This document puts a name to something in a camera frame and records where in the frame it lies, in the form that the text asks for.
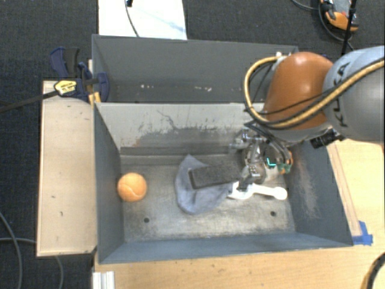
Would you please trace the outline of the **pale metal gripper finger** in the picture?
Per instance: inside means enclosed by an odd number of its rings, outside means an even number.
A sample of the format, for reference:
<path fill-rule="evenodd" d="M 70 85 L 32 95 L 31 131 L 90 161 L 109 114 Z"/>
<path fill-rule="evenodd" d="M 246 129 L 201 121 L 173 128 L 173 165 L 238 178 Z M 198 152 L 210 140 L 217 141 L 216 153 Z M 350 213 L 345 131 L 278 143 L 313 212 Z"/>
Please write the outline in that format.
<path fill-rule="evenodd" d="M 237 190 L 246 191 L 247 187 L 256 180 L 256 167 L 254 165 L 245 166 L 240 174 Z"/>

